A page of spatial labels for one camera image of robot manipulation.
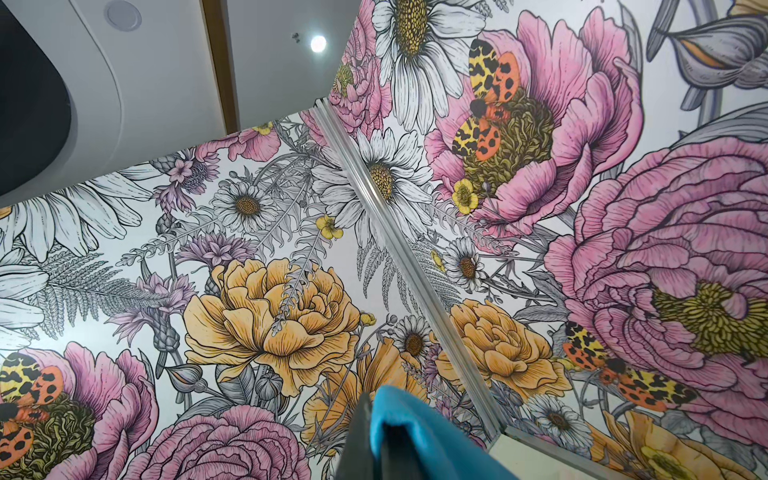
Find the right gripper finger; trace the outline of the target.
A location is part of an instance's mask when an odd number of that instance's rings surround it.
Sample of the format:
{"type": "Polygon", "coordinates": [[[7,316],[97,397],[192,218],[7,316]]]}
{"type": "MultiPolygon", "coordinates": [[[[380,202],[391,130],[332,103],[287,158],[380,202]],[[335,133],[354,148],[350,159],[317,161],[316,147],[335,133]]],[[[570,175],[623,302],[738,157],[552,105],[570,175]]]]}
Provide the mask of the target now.
{"type": "Polygon", "coordinates": [[[368,393],[359,400],[347,432],[335,479],[427,479],[416,445],[406,426],[384,424],[382,437],[371,441],[373,402],[368,393]]]}

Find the teal blue cloth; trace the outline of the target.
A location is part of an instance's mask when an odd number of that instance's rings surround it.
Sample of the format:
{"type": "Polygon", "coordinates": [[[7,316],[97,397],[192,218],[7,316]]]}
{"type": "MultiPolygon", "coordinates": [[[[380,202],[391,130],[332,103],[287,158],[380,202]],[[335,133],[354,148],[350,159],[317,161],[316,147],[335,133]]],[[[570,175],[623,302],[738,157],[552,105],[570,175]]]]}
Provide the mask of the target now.
{"type": "Polygon", "coordinates": [[[515,477],[436,410],[416,396],[393,386],[383,386],[375,394],[372,442],[381,439],[384,424],[408,428],[427,471],[427,479],[515,477]]]}

